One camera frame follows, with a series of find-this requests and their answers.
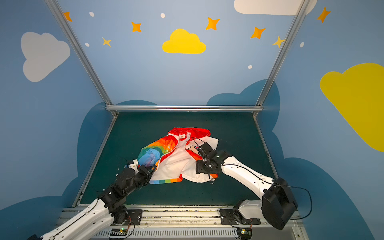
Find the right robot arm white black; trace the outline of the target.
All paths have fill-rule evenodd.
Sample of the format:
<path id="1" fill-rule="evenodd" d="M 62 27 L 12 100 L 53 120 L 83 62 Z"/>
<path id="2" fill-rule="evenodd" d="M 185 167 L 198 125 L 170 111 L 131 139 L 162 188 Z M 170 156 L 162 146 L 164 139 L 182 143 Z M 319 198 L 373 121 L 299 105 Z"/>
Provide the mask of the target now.
<path id="1" fill-rule="evenodd" d="M 290 186 L 283 178 L 273 179 L 264 176 L 241 163 L 225 151 L 198 148 L 202 157 L 196 162 L 198 174 L 223 173 L 250 189 L 258 200 L 241 200 L 231 210 L 221 209 L 224 225 L 252 225 L 254 220 L 264 219 L 277 230 L 283 230 L 298 210 Z"/>

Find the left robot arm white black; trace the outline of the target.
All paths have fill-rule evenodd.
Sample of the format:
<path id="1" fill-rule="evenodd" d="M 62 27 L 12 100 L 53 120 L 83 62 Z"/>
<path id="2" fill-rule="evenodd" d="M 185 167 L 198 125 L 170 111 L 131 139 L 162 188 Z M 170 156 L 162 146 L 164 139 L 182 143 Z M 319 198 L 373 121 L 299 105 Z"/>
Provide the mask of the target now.
<path id="1" fill-rule="evenodd" d="M 149 184 L 157 166 L 131 166 L 117 174 L 116 180 L 87 208 L 54 230 L 29 240 L 89 240 L 99 231 L 127 219 L 127 196 Z"/>

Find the left small circuit board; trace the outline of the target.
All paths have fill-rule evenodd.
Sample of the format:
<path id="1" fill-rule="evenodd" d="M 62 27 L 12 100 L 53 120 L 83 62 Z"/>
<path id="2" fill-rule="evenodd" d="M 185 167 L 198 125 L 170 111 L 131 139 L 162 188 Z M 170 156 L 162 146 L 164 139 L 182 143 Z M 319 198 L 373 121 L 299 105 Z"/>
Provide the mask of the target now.
<path id="1" fill-rule="evenodd" d="M 109 240 L 125 239 L 128 236 L 128 230 L 124 228 L 111 229 L 109 233 Z"/>

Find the right small black connector box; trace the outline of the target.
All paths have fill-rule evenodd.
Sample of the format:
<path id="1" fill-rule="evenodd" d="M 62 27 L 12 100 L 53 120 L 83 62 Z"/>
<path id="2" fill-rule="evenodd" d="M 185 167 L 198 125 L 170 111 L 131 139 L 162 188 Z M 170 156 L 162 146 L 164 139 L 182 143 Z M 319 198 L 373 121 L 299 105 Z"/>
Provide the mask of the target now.
<path id="1" fill-rule="evenodd" d="M 252 238 L 252 230 L 237 228 L 237 240 L 250 240 Z"/>

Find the right side table edge rail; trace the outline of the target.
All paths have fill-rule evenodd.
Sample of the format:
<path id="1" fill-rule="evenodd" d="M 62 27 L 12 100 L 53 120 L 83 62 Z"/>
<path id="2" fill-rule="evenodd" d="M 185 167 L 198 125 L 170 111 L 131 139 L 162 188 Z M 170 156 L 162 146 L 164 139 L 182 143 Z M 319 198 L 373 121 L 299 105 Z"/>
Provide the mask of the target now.
<path id="1" fill-rule="evenodd" d="M 272 168 L 274 177 L 275 177 L 275 178 L 278 178 L 277 170 L 276 170 L 275 165 L 274 165 L 274 162 L 273 162 L 273 160 L 272 160 L 272 158 L 271 158 L 270 151 L 269 151 L 269 149 L 268 149 L 268 146 L 267 146 L 266 141 L 265 141 L 265 139 L 264 139 L 264 136 L 263 136 L 263 134 L 262 134 L 260 125 L 259 125 L 259 123 L 258 123 L 258 121 L 257 121 L 257 115 L 258 115 L 258 112 L 253 112 L 252 115 L 253 115 L 253 119 L 254 119 L 254 122 L 255 122 L 255 124 L 256 124 L 258 133 L 259 133 L 259 135 L 260 135 L 260 138 L 261 138 L 261 141 L 262 141 L 262 144 L 263 144 L 263 147 L 264 147 L 264 151 L 265 151 L 265 153 L 266 153 L 266 155 L 267 155 L 267 157 L 268 157 L 268 159 L 269 159 L 269 162 L 270 162 L 270 165 L 271 165 L 271 168 Z"/>

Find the right slanted aluminium post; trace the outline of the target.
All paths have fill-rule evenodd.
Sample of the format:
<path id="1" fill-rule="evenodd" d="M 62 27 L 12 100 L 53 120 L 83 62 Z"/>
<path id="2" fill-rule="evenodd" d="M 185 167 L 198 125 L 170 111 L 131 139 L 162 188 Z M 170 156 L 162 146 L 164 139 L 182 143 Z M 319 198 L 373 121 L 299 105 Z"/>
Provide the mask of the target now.
<path id="1" fill-rule="evenodd" d="M 310 0 L 304 0 L 300 3 L 298 11 L 290 25 L 290 28 L 286 35 L 286 40 L 283 42 L 283 45 L 280 47 L 278 56 L 275 60 L 275 63 L 273 65 L 273 68 L 266 80 L 266 83 L 258 97 L 256 108 L 262 109 L 263 104 L 272 88 L 273 83 L 275 82 L 276 77 L 278 76 L 278 73 L 284 63 L 284 60 L 290 50 L 291 45 L 293 44 L 295 37 L 297 33 L 299 32 L 299 29 L 307 15 L 307 9 L 309 9 L 310 3 L 312 1 Z"/>

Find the slanted aluminium post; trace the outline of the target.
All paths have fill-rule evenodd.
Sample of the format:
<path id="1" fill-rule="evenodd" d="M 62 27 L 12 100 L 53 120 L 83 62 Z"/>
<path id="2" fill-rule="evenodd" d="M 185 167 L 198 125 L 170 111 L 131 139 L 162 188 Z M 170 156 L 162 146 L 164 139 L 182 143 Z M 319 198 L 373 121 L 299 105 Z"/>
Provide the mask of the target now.
<path id="1" fill-rule="evenodd" d="M 68 41 L 70 42 L 73 50 L 75 51 L 76 55 L 81 61 L 84 69 L 86 70 L 88 76 L 90 77 L 91 81 L 96 87 L 101 98 L 103 99 L 106 105 L 112 105 L 113 104 L 112 100 L 108 96 L 106 89 L 104 88 L 100 78 L 98 77 L 95 69 L 93 68 L 90 60 L 88 59 L 85 51 L 83 50 L 83 47 L 79 42 L 76 34 L 71 28 L 69 21 L 66 19 L 60 4 L 58 3 L 58 1 L 52 1 L 52 0 L 45 0 L 45 3 L 47 4 L 51 13 L 53 14 L 59 26 L 61 27 L 63 33 L 65 34 Z"/>
<path id="2" fill-rule="evenodd" d="M 290 25 L 290 28 L 286 35 L 286 40 L 283 42 L 283 45 L 280 47 L 278 56 L 275 60 L 275 63 L 273 65 L 273 68 L 266 80 L 266 83 L 258 97 L 256 108 L 262 109 L 263 104 L 272 88 L 273 83 L 275 82 L 276 77 L 278 76 L 278 73 L 284 63 L 284 60 L 290 50 L 291 45 L 293 44 L 295 37 L 297 33 L 299 32 L 299 29 L 307 15 L 307 9 L 309 9 L 310 3 L 312 1 L 310 0 L 304 0 L 300 3 L 298 11 Z"/>

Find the back horizontal aluminium rail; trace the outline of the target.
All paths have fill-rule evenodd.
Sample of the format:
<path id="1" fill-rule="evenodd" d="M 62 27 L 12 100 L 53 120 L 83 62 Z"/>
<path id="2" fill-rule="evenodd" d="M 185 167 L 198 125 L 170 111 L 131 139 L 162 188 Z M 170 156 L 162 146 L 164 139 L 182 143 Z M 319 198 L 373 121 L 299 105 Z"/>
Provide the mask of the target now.
<path id="1" fill-rule="evenodd" d="M 263 110 L 263 107 L 107 105 L 106 110 L 110 112 L 261 112 Z"/>

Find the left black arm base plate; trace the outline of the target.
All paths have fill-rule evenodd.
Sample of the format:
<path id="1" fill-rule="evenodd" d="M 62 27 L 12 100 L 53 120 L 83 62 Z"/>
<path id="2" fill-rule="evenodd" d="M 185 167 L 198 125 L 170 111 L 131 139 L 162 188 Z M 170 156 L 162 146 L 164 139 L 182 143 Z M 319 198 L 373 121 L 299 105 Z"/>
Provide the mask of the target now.
<path id="1" fill-rule="evenodd" d="M 135 226 L 138 226 L 141 223 L 142 215 L 143 210 L 122 210 L 119 211 L 114 217 L 114 224 L 117 226 L 128 226 L 129 224 L 134 224 Z"/>

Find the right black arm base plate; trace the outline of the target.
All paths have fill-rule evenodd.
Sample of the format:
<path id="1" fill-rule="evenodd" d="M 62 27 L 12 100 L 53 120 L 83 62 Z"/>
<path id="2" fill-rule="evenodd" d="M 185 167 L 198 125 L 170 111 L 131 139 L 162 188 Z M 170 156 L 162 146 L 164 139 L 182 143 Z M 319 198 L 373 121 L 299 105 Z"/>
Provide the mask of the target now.
<path id="1" fill-rule="evenodd" d="M 222 225 L 260 225 L 260 219 L 246 219 L 238 210 L 219 209 Z"/>

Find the table edge rail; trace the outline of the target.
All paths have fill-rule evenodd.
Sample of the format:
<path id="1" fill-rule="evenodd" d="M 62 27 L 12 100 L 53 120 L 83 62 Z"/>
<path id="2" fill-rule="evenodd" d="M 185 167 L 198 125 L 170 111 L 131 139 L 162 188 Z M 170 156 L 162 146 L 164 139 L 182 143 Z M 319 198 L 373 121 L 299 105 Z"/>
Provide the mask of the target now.
<path id="1" fill-rule="evenodd" d="M 265 139 L 264 139 L 264 136 L 263 136 L 263 134 L 262 134 L 260 125 L 259 125 L 259 123 L 258 123 L 258 121 L 257 121 L 257 115 L 258 115 L 258 112 L 253 112 L 252 115 L 253 115 L 253 119 L 254 119 L 254 122 L 255 122 L 255 124 L 256 124 L 258 133 L 259 133 L 259 135 L 260 135 L 260 138 L 261 138 L 261 141 L 262 141 L 262 144 L 263 144 L 263 147 L 264 147 L 264 151 L 265 151 L 265 153 L 266 153 L 266 155 L 267 155 L 267 157 L 268 157 L 268 159 L 269 159 L 269 162 L 270 162 L 270 165 L 271 165 L 271 168 L 272 168 L 274 177 L 275 177 L 275 178 L 278 178 L 277 170 L 276 170 L 275 165 L 274 165 L 274 162 L 273 162 L 273 160 L 272 160 L 272 158 L 271 158 L 270 151 L 269 151 L 269 149 L 268 149 L 268 146 L 267 146 L 266 141 L 265 141 Z"/>
<path id="2" fill-rule="evenodd" d="M 106 143 L 108 141 L 108 138 L 109 138 L 109 136 L 110 136 L 110 134 L 112 132 L 112 129 L 113 129 L 114 125 L 115 125 L 115 122 L 116 122 L 119 114 L 117 112 L 113 112 L 112 115 L 113 115 L 113 118 L 112 118 L 112 121 L 111 121 L 111 123 L 109 125 L 109 128 L 108 128 L 108 130 L 107 130 L 107 132 L 106 132 L 106 134 L 105 134 L 105 136 L 103 138 L 103 141 L 102 141 L 102 143 L 101 143 L 101 145 L 100 145 L 100 147 L 99 147 L 99 149 L 97 151 L 97 154 L 96 154 L 96 156 L 95 156 L 95 158 L 94 158 L 94 160 L 93 160 L 93 162 L 92 162 L 92 164 L 90 166 L 90 169 L 89 169 L 89 171 L 88 171 L 88 173 L 87 173 L 87 175 L 86 175 L 86 177 L 85 177 L 85 179 L 84 179 L 84 181 L 83 181 L 83 183 L 81 185 L 81 188 L 80 188 L 80 190 L 79 190 L 79 192 L 78 192 L 78 194 L 77 194 L 77 196 L 76 196 L 76 198 L 75 198 L 75 200 L 74 200 L 74 202 L 73 202 L 73 204 L 71 206 L 72 208 L 75 208 L 75 207 L 77 207 L 80 204 L 81 199 L 83 198 L 84 192 L 86 191 L 86 188 L 87 188 L 87 186 L 89 184 L 89 181 L 90 181 L 90 179 L 92 177 L 92 174 L 93 174 L 93 172 L 94 172 L 94 170 L 96 168 L 96 165 L 97 165 L 97 163 L 98 163 L 98 161 L 99 161 L 99 159 L 101 157 L 101 154 L 102 154 L 102 152 L 104 150 L 104 147 L 105 147 L 105 145 L 106 145 Z"/>

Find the rainbow and white kids jacket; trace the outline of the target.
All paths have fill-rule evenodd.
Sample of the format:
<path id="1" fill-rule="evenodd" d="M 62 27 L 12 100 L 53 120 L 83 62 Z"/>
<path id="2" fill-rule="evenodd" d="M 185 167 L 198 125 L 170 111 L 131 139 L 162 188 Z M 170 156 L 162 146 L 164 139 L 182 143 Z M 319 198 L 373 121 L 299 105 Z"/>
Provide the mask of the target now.
<path id="1" fill-rule="evenodd" d="M 178 183 L 186 179 L 194 183 L 214 181 L 217 174 L 196 173 L 196 162 L 203 158 L 197 148 L 208 143 L 216 149 L 219 140 L 211 132 L 200 128 L 174 128 L 169 133 L 142 148 L 138 155 L 140 166 L 156 166 L 150 184 Z"/>

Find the left side table edge rail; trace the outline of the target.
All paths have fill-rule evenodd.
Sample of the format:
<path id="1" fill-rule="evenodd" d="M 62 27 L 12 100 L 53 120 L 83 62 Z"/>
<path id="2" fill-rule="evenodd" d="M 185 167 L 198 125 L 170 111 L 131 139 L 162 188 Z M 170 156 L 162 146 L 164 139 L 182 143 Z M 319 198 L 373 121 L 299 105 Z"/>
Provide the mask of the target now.
<path id="1" fill-rule="evenodd" d="M 83 183 L 81 185 L 81 188 L 80 188 L 80 190 L 79 190 L 79 192 L 78 192 L 78 194 L 77 194 L 77 196 L 76 196 L 76 198 L 75 198 L 75 200 L 74 200 L 74 202 L 73 202 L 73 204 L 71 206 L 72 208 L 75 208 L 75 207 L 77 207 L 80 204 L 81 199 L 83 198 L 84 192 L 86 191 L 86 188 L 87 188 L 87 186 L 89 184 L 89 181 L 90 181 L 90 179 L 92 177 L 92 174 L 93 174 L 93 172 L 94 172 L 94 170 L 96 168 L 96 165 L 97 165 L 97 163 L 98 163 L 98 161 L 99 161 L 99 159 L 101 157 L 101 154 L 102 154 L 102 152 L 104 150 L 104 147 L 105 147 L 105 145 L 106 145 L 106 143 L 108 141 L 108 138 L 109 138 L 109 136 L 110 136 L 110 134 L 112 132 L 112 129 L 113 129 L 114 125 L 115 125 L 115 122 L 116 122 L 119 114 L 117 112 L 113 112 L 112 115 L 113 115 L 113 118 L 112 118 L 112 121 L 111 121 L 111 123 L 109 125 L 109 128 L 108 128 L 108 130 L 107 130 L 107 132 L 106 132 L 106 134 L 105 134 L 105 136 L 103 138 L 103 141 L 102 141 L 102 143 L 101 143 L 101 145 L 100 145 L 100 147 L 99 147 L 99 149 L 97 151 L 97 154 L 96 154 L 96 156 L 95 156 L 95 158 L 94 158 L 94 160 L 93 160 L 93 162 L 92 162 L 92 164 L 90 166 L 90 169 L 89 169 L 89 171 L 88 171 L 88 173 L 87 173 L 87 175 L 86 175 L 86 177 L 85 177 L 85 179 L 84 179 L 84 181 L 83 181 Z"/>

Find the front aluminium rail frame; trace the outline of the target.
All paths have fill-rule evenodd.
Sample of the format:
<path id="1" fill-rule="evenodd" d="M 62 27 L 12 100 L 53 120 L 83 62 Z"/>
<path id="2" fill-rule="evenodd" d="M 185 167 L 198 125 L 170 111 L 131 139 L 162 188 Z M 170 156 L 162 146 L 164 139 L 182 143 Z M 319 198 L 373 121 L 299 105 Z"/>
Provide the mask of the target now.
<path id="1" fill-rule="evenodd" d="M 229 205 L 128 205 L 127 209 L 143 210 L 138 226 L 121 226 L 128 230 L 124 240 L 236 240 L 237 228 L 252 230 L 252 240 L 307 240 L 309 235 L 301 220 L 290 220 L 283 230 L 277 230 L 261 219 L 260 225 L 222 225 L 219 209 Z M 107 227 L 92 238 L 108 240 Z"/>

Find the left slanted aluminium post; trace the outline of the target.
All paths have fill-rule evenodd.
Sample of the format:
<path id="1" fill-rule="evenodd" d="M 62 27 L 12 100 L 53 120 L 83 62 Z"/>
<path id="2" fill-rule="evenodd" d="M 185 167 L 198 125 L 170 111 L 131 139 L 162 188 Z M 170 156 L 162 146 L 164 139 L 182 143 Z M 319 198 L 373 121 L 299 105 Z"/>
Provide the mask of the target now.
<path id="1" fill-rule="evenodd" d="M 52 0 L 45 0 L 45 3 L 47 4 L 51 13 L 53 14 L 59 26 L 61 27 L 63 33 L 65 34 L 68 41 L 70 42 L 73 50 L 75 51 L 76 55 L 81 61 L 84 69 L 86 70 L 88 76 L 90 77 L 91 81 L 96 87 L 101 98 L 103 99 L 106 105 L 112 105 L 113 104 L 112 100 L 108 96 L 106 89 L 104 88 L 100 78 L 98 77 L 95 69 L 93 68 L 90 60 L 88 59 L 85 51 L 83 50 L 83 47 L 79 42 L 76 34 L 71 28 L 69 21 L 66 19 L 60 4 L 58 3 L 58 1 L 52 1 Z"/>

